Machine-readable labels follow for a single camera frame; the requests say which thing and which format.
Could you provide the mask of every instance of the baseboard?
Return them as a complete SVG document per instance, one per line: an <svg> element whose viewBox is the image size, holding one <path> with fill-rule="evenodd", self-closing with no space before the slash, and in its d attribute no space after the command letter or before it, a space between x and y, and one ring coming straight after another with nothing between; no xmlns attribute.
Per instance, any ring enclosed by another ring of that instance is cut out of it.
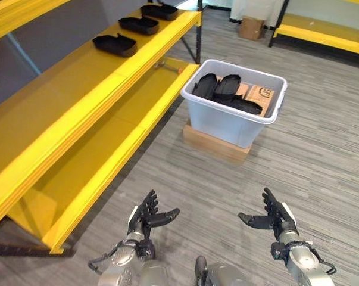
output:
<svg viewBox="0 0 359 286"><path fill-rule="evenodd" d="M214 9L214 10L223 10L223 11L228 11L228 12L231 12L231 8L227 8L227 7L220 7L220 6L214 6L214 5L207 5L205 8Z"/></svg>
<svg viewBox="0 0 359 286"><path fill-rule="evenodd" d="M229 21L232 22L232 23L241 24L241 20L236 20L236 19L229 18ZM267 29L267 30L269 29L269 30L274 31L276 28L275 27L268 27L268 26L264 25L264 29Z"/></svg>
<svg viewBox="0 0 359 286"><path fill-rule="evenodd" d="M232 23L241 24L241 20L235 20L235 19L229 18L229 21Z"/></svg>

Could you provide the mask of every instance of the cardboard box on floor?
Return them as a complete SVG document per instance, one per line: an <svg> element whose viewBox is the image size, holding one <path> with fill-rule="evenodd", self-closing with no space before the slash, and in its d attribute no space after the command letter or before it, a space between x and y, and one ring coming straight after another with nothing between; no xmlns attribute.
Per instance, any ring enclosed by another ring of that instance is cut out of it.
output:
<svg viewBox="0 0 359 286"><path fill-rule="evenodd" d="M239 36L256 41L263 33L263 26L264 20L244 16L239 28Z"/></svg>

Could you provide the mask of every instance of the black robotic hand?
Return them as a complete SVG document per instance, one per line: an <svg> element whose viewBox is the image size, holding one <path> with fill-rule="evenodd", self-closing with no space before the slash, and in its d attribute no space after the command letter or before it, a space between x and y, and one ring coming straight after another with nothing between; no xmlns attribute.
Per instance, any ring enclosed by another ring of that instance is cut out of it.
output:
<svg viewBox="0 0 359 286"><path fill-rule="evenodd" d="M149 239L151 228L157 228L172 222L180 213L178 208L175 208L170 212L158 213L157 206L158 196L152 189L143 202L137 207L137 210L129 222L127 234L134 231L136 224L140 222L145 238Z"/></svg>
<svg viewBox="0 0 359 286"><path fill-rule="evenodd" d="M273 229L277 240L283 231L295 231L298 234L295 221L268 188L264 188L263 198L267 216L251 216L239 213L239 218L252 228Z"/></svg>

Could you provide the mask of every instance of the cardboard box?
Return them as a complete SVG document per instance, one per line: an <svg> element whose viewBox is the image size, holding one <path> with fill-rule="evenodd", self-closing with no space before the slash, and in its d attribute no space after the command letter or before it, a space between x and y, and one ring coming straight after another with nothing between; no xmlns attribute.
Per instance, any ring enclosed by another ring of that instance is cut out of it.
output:
<svg viewBox="0 0 359 286"><path fill-rule="evenodd" d="M248 95L244 98L245 100L253 101L261 106L263 109L260 113L261 117L264 117L270 101L272 100L274 91L268 88L263 88L258 85L251 87L251 90L248 92Z"/></svg>
<svg viewBox="0 0 359 286"><path fill-rule="evenodd" d="M239 36L256 41L262 35L263 26L264 20L244 16L239 28Z"/></svg>
<svg viewBox="0 0 359 286"><path fill-rule="evenodd" d="M241 148L211 135L199 132L191 127L190 121L187 121L187 124L183 128L183 140L186 144L196 149L239 164L245 161L246 156L251 150L251 146Z"/></svg>

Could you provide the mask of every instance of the gray wall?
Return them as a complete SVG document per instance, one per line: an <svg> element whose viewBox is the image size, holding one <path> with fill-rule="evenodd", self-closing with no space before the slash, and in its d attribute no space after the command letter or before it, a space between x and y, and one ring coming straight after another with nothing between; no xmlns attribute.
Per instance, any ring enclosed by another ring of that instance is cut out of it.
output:
<svg viewBox="0 0 359 286"><path fill-rule="evenodd" d="M71 0L13 31L42 71L143 5L146 0ZM0 103L36 77L6 37L0 39Z"/></svg>

